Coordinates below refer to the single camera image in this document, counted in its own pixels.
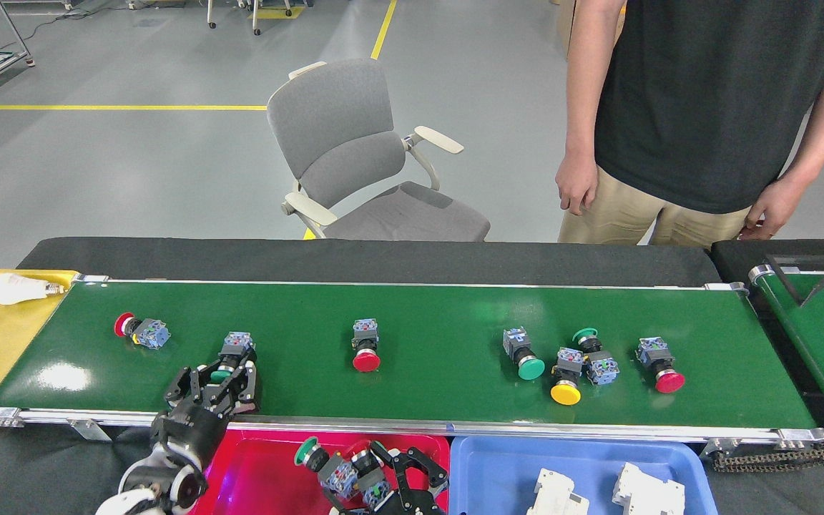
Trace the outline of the person's right hand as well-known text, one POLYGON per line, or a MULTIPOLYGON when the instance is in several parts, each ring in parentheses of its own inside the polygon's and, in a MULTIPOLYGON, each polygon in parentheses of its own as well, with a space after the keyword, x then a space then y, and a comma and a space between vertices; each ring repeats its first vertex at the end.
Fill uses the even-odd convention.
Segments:
POLYGON ((569 214, 581 216, 596 196, 598 167, 592 153, 566 153, 555 176, 559 190, 560 208, 569 214))

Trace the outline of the person's left hand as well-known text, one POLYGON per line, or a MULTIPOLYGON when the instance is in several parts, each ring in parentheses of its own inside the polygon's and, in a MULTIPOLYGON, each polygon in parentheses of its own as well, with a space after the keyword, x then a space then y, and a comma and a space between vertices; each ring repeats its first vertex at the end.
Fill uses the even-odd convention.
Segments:
POLYGON ((769 240, 784 227, 805 193, 805 185, 778 180, 769 185, 749 209, 740 240, 769 240))

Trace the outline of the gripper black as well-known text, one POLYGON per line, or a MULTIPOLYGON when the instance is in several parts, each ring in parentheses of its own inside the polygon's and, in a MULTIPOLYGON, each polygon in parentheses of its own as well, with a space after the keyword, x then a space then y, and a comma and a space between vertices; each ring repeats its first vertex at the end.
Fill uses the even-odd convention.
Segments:
POLYGON ((176 466, 210 465, 231 421, 229 416, 259 410, 262 388, 255 362, 246 361, 223 378, 217 393, 205 393, 213 371, 215 365, 184 366, 167 388, 165 401, 177 406, 161 411, 151 427, 152 446, 164 454, 167 462, 176 466), (215 413, 193 402, 180 402, 189 397, 196 403, 215 401, 215 413))

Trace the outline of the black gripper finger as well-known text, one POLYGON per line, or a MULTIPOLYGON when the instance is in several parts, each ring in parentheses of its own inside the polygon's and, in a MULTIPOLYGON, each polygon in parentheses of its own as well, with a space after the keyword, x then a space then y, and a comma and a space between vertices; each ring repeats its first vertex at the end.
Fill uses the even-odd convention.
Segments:
POLYGON ((371 488, 372 514, 408 514, 403 492, 408 486, 406 479, 406 452, 398 448, 387 449, 380 442, 371 443, 371 452, 379 462, 376 472, 391 469, 391 476, 377 479, 371 488))
POLYGON ((406 513, 446 514, 437 503, 437 496, 448 488, 448 471, 421 451, 406 451, 406 467, 414 467, 428 479, 427 489, 408 489, 406 513))

